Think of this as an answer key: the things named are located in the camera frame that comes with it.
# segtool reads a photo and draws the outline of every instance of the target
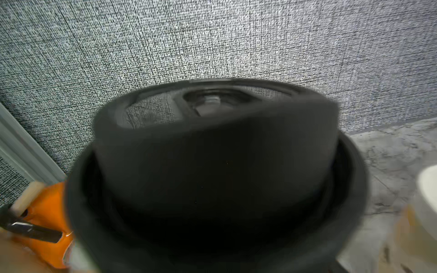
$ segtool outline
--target wooden handle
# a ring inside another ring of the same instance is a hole
[[[15,214],[15,216],[21,216],[44,188],[45,184],[43,182],[31,182],[20,197],[15,200],[10,210]]]

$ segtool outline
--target textured wallpaper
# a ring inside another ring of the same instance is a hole
[[[13,203],[28,184],[21,174],[0,157],[0,207]]]
[[[2,0],[0,102],[68,172],[94,113],[140,87],[313,88],[346,131],[437,114],[434,0]]]

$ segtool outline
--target floor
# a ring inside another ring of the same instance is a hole
[[[412,196],[417,174],[437,164],[437,118],[350,137],[368,165],[371,196],[361,226],[338,260],[350,273],[376,272],[379,248]]]

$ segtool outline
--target orange tool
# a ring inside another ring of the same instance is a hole
[[[32,182],[10,208],[6,205],[0,209],[0,225],[13,233],[12,239],[58,269],[68,268],[73,247],[63,195],[64,182],[49,187]]]

